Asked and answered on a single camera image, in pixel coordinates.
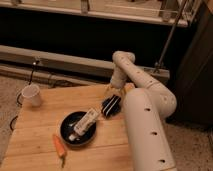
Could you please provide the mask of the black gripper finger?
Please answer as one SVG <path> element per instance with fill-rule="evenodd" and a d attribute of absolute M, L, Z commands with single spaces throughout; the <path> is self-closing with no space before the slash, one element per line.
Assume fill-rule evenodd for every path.
<path fill-rule="evenodd" d="M 105 105 L 102 107 L 101 112 L 104 115 L 109 115 L 113 106 L 114 106 L 115 101 L 116 101 L 115 95 L 113 95 L 111 98 L 107 99 L 106 102 L 105 102 Z"/>
<path fill-rule="evenodd" d="M 119 103 L 121 101 L 121 98 L 118 96 L 115 96 L 109 103 L 109 106 L 107 108 L 107 116 L 111 116 L 115 113 L 115 111 L 119 108 Z"/>

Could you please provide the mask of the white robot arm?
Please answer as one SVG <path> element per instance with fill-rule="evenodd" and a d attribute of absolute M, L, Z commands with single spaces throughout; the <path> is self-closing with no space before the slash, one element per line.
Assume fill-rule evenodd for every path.
<path fill-rule="evenodd" d="M 133 53 L 116 51 L 112 59 L 114 71 L 105 98 L 122 98 L 134 171 L 178 171 L 161 122 L 174 113 L 175 95 L 137 67 Z"/>

